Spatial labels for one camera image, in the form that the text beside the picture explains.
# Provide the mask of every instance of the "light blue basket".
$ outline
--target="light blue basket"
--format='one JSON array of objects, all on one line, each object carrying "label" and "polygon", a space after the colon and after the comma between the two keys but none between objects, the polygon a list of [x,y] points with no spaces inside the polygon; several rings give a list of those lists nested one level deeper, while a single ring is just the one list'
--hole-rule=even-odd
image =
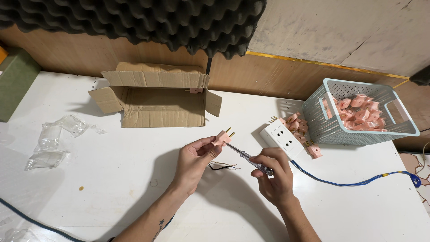
[{"label": "light blue basket", "polygon": [[[332,97],[337,100],[354,99],[356,94],[363,93],[380,102],[383,111],[380,117],[385,119],[387,132],[347,130],[339,116]],[[332,118],[328,118],[324,110],[323,98],[326,98]],[[396,124],[387,104],[393,102],[399,110],[404,122]],[[318,88],[304,103],[303,113],[308,121],[309,134],[315,143],[373,145],[406,136],[419,136],[420,132],[406,111],[402,101],[394,89],[387,85],[369,84],[325,78]]]}]

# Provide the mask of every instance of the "socket outlet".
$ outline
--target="socket outlet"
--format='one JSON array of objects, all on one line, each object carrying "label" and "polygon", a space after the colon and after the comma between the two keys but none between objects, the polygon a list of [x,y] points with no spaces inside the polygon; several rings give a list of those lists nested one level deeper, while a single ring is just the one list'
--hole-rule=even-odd
[{"label": "socket outlet", "polygon": [[282,148],[288,156],[288,159],[293,160],[304,147],[294,137],[294,135],[279,121],[272,122],[269,126],[260,132],[260,136],[266,141],[270,147]]}]

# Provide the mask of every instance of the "white desk surface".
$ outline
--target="white desk surface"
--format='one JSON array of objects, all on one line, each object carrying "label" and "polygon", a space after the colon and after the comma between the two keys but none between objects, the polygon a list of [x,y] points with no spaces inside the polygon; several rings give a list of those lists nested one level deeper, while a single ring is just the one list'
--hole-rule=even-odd
[{"label": "white desk surface", "polygon": [[[117,235],[159,197],[173,178],[183,145],[231,127],[236,133],[231,143],[258,154],[267,147],[258,133],[270,116],[301,112],[302,104],[215,92],[223,98],[220,117],[206,113],[205,127],[121,128],[122,114],[103,114],[87,93],[105,86],[104,78],[41,72],[10,121],[0,123],[0,197],[30,217],[88,241],[104,242]],[[75,139],[63,130],[60,148],[71,157],[54,169],[24,171],[41,124],[66,114],[99,124],[108,133],[89,129]],[[295,160],[332,182],[355,183],[405,170],[391,141],[320,147],[323,157],[312,160],[302,151]],[[241,169],[206,169],[197,191],[157,241],[287,241],[281,216],[249,175],[254,167],[226,147],[215,161]],[[365,186],[337,187],[291,167],[294,194],[322,241],[430,240],[430,219],[409,176],[393,174]],[[0,205],[0,221],[6,217],[13,222],[0,227],[0,238],[5,229],[30,226]],[[37,226],[31,229],[41,241],[68,241]]]}]

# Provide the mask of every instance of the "right hand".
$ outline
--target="right hand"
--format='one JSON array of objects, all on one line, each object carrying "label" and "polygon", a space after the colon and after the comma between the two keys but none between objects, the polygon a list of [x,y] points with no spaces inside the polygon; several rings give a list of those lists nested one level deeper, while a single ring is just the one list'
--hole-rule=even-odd
[{"label": "right hand", "polygon": [[288,158],[281,148],[264,148],[258,156],[249,159],[254,163],[263,164],[273,169],[273,178],[255,169],[251,176],[258,179],[258,186],[263,196],[276,207],[287,206],[293,200],[293,172]]}]

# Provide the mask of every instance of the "forearm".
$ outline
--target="forearm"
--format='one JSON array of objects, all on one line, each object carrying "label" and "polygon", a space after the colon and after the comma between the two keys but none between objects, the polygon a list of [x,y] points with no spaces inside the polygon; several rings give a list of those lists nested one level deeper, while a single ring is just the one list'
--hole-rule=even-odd
[{"label": "forearm", "polygon": [[291,197],[283,205],[279,205],[278,210],[284,219],[291,242],[321,241],[295,196]]},{"label": "forearm", "polygon": [[186,192],[169,186],[167,190],[113,242],[154,241],[167,222],[187,199]]}]

